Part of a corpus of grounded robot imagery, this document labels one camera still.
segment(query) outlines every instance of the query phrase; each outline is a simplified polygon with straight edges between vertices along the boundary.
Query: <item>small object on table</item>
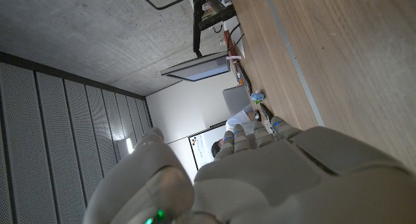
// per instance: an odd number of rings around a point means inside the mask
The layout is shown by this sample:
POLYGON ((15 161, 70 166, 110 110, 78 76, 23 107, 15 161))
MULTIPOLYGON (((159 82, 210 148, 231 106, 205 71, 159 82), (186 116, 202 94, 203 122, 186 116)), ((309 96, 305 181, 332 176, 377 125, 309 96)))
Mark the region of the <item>small object on table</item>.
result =
POLYGON ((259 110, 254 110, 254 119, 261 122, 261 115, 259 110))
POLYGON ((259 104, 262 100, 265 99, 265 94, 262 93, 260 90, 255 91, 252 93, 252 100, 255 104, 259 104))

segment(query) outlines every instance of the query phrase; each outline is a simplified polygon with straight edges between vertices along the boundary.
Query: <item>light fixture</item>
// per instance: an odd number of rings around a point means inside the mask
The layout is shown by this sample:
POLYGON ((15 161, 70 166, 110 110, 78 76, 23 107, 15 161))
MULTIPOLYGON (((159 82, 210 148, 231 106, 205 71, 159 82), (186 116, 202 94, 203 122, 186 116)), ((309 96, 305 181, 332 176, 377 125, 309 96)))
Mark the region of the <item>light fixture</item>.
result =
POLYGON ((127 139, 125 139, 125 141, 127 142, 127 150, 131 154, 134 151, 133 145, 131 144, 131 140, 130 140, 130 138, 127 138, 127 139))

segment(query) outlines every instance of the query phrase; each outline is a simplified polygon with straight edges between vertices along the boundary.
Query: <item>white wall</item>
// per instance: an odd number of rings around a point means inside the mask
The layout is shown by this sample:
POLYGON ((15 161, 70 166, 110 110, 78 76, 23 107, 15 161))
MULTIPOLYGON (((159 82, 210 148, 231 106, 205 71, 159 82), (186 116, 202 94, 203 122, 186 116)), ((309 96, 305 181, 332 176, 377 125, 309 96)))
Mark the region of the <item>white wall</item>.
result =
POLYGON ((183 168, 193 183, 196 172, 198 171, 196 170, 195 161, 190 149, 188 138, 169 143, 168 145, 181 162, 183 168))
POLYGON ((154 127, 166 143, 207 129, 231 117, 222 91, 237 85, 227 72, 208 79, 182 81, 146 97, 154 127))

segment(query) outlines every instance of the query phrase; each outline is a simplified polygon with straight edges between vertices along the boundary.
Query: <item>small toy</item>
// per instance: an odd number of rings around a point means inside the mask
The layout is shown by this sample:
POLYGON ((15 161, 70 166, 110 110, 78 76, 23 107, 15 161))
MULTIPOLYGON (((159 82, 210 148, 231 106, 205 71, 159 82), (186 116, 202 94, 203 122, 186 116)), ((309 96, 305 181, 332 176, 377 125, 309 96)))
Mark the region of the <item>small toy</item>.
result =
POLYGON ((259 104, 262 100, 265 99, 265 94, 262 93, 260 90, 255 91, 255 93, 252 93, 252 100, 255 104, 259 104))

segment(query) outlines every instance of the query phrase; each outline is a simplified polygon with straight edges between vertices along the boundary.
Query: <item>black cable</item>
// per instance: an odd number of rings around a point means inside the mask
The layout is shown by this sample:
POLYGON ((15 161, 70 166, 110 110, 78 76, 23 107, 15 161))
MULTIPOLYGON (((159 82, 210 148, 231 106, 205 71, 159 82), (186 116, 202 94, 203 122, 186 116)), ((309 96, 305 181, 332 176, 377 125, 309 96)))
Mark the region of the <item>black cable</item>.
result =
POLYGON ((229 36, 228 36, 227 51, 229 51, 229 41, 230 41, 230 39, 231 39, 231 35, 232 35, 232 34, 233 34, 233 32, 235 31, 235 29, 237 29, 238 27, 240 27, 240 23, 239 23, 237 26, 235 26, 235 27, 233 28, 233 30, 231 30, 231 32, 230 32, 230 34, 229 34, 229 36))
POLYGON ((243 34, 241 34, 241 36, 240 36, 240 39, 237 41, 237 42, 235 42, 235 44, 233 45, 233 47, 231 47, 231 48, 229 48, 228 49, 228 51, 230 50, 230 49, 233 49, 240 41, 241 41, 241 39, 242 39, 242 37, 244 36, 244 33, 243 34))
POLYGON ((157 6, 155 6, 150 0, 145 0, 147 3, 149 3, 154 9, 156 9, 156 10, 164 10, 164 9, 166 9, 166 8, 168 8, 168 7, 171 7, 171 6, 173 6, 173 5, 175 5, 175 4, 178 4, 178 3, 180 3, 180 2, 182 2, 182 1, 184 1, 184 0, 176 0, 176 1, 174 1, 173 3, 169 3, 169 4, 167 4, 167 5, 164 5, 164 6, 161 6, 161 7, 157 7, 157 6))
POLYGON ((217 31, 215 31, 215 28, 214 28, 214 32, 215 32, 215 33, 220 33, 220 32, 221 32, 221 30, 222 30, 222 25, 221 25, 221 27, 220 27, 220 30, 218 30, 218 32, 217 32, 217 31))

